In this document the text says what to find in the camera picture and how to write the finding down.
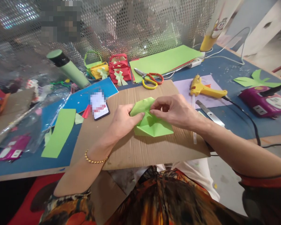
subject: phone screen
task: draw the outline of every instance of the phone screen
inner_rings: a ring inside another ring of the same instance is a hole
[[[91,107],[94,119],[98,120],[109,114],[109,108],[102,92],[96,92],[91,95]]]

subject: green water bottle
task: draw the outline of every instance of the green water bottle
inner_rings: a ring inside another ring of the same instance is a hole
[[[47,58],[50,59],[70,80],[80,89],[90,86],[90,82],[84,74],[74,65],[74,63],[62,52],[57,49],[49,52]]]

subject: perforated metal panel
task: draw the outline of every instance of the perforated metal panel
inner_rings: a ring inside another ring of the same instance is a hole
[[[79,42],[42,42],[39,0],[0,0],[0,84],[15,77],[41,85],[64,79],[46,54],[61,49],[82,71],[86,51],[108,61],[126,53],[129,60],[185,44],[199,43],[216,0],[84,0]],[[90,54],[87,63],[98,61]]]

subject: hand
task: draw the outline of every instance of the hand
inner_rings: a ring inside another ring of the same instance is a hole
[[[142,112],[131,117],[129,113],[133,107],[134,104],[119,105],[115,111],[109,130],[112,130],[113,135],[118,139],[127,135],[145,116],[145,113]]]
[[[197,132],[205,123],[205,117],[192,108],[180,94],[159,97],[150,109],[151,114],[182,129]]]

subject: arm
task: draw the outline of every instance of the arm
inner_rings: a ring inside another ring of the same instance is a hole
[[[228,165],[242,175],[256,178],[281,175],[281,158],[201,116],[182,95],[157,98],[150,113],[201,135]]]
[[[121,105],[117,108],[113,121],[107,131],[88,150],[87,156],[90,160],[101,161],[107,158],[115,144],[143,119],[144,113],[139,113],[134,117],[129,116],[133,106],[133,104]],[[81,157],[81,159],[63,175],[56,186],[54,195],[56,197],[61,197],[85,192],[97,178],[103,165],[104,163],[89,163],[84,156]]]

